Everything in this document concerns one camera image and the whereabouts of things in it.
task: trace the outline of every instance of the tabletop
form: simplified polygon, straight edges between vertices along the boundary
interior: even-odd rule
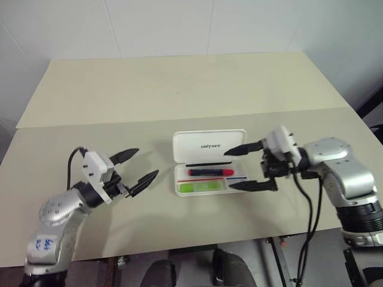
[[[382,145],[303,53],[274,56],[280,61],[272,54],[167,57],[178,73],[158,58],[53,61],[0,165],[0,267],[23,265],[39,208],[52,195],[64,192],[68,156],[79,145],[106,155],[140,148],[134,158],[117,167],[126,185],[132,186],[152,170],[160,173],[134,199],[118,197],[94,210],[78,233],[74,259],[305,232],[307,202],[291,178],[278,179],[277,192],[177,196],[172,136],[182,130],[245,129],[252,142],[284,124],[299,145],[336,136],[349,142],[355,156],[372,171],[382,200]],[[200,66],[210,68],[205,73],[191,68],[194,76],[187,78],[188,69],[175,64],[176,59],[191,67],[200,61]],[[251,61],[258,65],[250,67]],[[131,65],[147,77],[134,77]],[[113,66],[130,74],[122,76]],[[145,81],[148,89],[140,90]],[[193,94],[202,104],[190,100]],[[261,156],[258,152],[243,157],[251,179],[263,180]],[[76,157],[72,183],[84,180],[80,167],[81,159]],[[315,204],[317,182],[302,184]],[[322,208],[318,229],[339,227],[326,196]]]
[[[17,128],[347,106],[302,52],[54,60]]]
[[[132,186],[154,169],[155,181],[134,199],[117,198],[96,209],[79,234],[74,259],[91,259],[187,246],[232,242],[301,233],[306,230],[308,206],[292,179],[278,179],[279,191],[180,197],[174,192],[172,135],[179,130],[245,129],[258,140],[285,124],[299,145],[326,136],[349,142],[355,156],[375,175],[382,190],[382,146],[349,108],[268,114],[28,128],[17,131],[0,166],[0,266],[22,265],[25,246],[37,227],[38,210],[66,186],[66,164],[78,145],[114,154],[140,148],[118,171]],[[243,157],[251,179],[263,180],[261,154]],[[73,162],[72,182],[82,180],[81,162]],[[317,182],[302,181],[317,202]],[[318,229],[339,227],[335,208],[324,197]]]

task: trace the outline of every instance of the blue sticker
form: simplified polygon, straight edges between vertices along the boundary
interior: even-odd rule
[[[36,240],[36,244],[35,244],[35,246],[36,246],[36,249],[37,249],[37,250],[40,250],[40,247],[41,247],[41,239],[37,239],[37,240]]]
[[[44,243],[44,250],[49,250],[51,248],[51,244],[53,243],[53,240],[46,239]]]

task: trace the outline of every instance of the green eraser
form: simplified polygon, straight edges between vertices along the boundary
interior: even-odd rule
[[[180,193],[194,193],[202,191],[215,191],[223,190],[222,181],[208,181],[208,182],[193,182],[188,184],[180,184],[178,186]]]
[[[193,193],[194,192],[194,184],[180,184],[180,192],[181,193]]]
[[[214,191],[221,190],[222,183],[220,181],[204,182],[196,184],[197,191]]]

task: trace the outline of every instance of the black cable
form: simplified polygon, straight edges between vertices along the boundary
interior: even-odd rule
[[[314,226],[308,236],[308,238],[306,239],[306,241],[304,242],[302,248],[301,248],[301,253],[300,253],[300,259],[301,259],[301,256],[302,256],[302,251],[305,250],[305,259],[304,259],[304,262],[303,262],[303,265],[302,265],[302,271],[300,273],[300,276],[297,278],[297,283],[298,284],[301,284],[302,281],[303,281],[303,275],[305,274],[305,268],[306,268],[306,260],[307,260],[307,256],[308,256],[308,246],[309,246],[309,242],[311,241],[311,239],[313,238],[316,230],[317,230],[317,227],[318,227],[318,223],[319,223],[319,218],[320,218],[320,214],[321,214],[321,205],[322,205],[322,197],[323,197],[323,182],[322,182],[322,179],[318,179],[318,182],[319,182],[319,195],[318,195],[318,207],[317,207],[317,215],[315,217],[315,222],[314,222]]]
[[[76,152],[80,151],[81,155],[84,157],[87,150],[83,148],[82,146],[79,146],[78,148],[75,148],[71,155],[68,158],[68,175],[66,178],[66,190],[69,190],[71,188],[71,166],[72,166],[72,160]]]
[[[308,196],[308,194],[305,192],[305,190],[302,188],[302,186],[300,185],[300,183],[298,181],[298,177],[296,175],[296,165],[295,165],[294,161],[291,161],[291,162],[292,162],[293,167],[294,167],[293,179],[294,179],[295,185],[297,186],[300,193],[303,194],[303,196],[307,199],[307,201],[309,203],[309,222],[308,222],[307,236],[306,236],[306,241],[309,241],[309,236],[310,236],[310,232],[311,232],[311,224],[312,224],[312,202],[311,202],[310,196]],[[297,282],[296,282],[297,286],[302,284],[302,282],[300,281],[300,279],[303,277],[302,276],[303,274],[301,273],[301,269],[304,272],[305,267],[306,267],[306,261],[307,261],[307,251],[308,251],[308,244],[306,246],[303,245],[301,250],[300,250],[300,255],[299,255],[299,260],[298,260],[298,272],[297,272]]]

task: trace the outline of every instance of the wall tile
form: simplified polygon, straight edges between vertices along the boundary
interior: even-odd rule
[[[123,57],[206,54],[212,0],[107,0]]]
[[[0,124],[19,121],[39,81],[40,75],[0,22]]]
[[[338,92],[354,108],[359,108],[371,92],[383,86],[383,27],[369,32],[351,58],[332,81]]]
[[[308,0],[289,50],[305,51],[332,81],[376,25],[383,11],[382,3],[381,0]]]
[[[209,54],[284,51],[304,0],[215,0]]]
[[[50,59],[120,57],[102,0],[0,0],[0,18],[41,74]]]

